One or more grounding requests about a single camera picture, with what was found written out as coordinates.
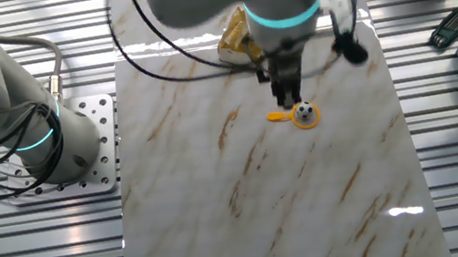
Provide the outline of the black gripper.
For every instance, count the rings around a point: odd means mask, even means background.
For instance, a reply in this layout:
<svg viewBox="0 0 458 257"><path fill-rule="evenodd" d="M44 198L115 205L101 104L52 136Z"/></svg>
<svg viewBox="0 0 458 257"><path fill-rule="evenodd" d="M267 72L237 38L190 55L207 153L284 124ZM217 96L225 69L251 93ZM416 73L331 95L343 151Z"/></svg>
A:
<svg viewBox="0 0 458 257"><path fill-rule="evenodd" d="M296 50L268 58L270 81L274 86L272 88L273 96L276 97L277 105L281 108L290 107L285 87L290 90L293 104L298 104L302 101L300 93L302 54L302 50Z"/></svg>

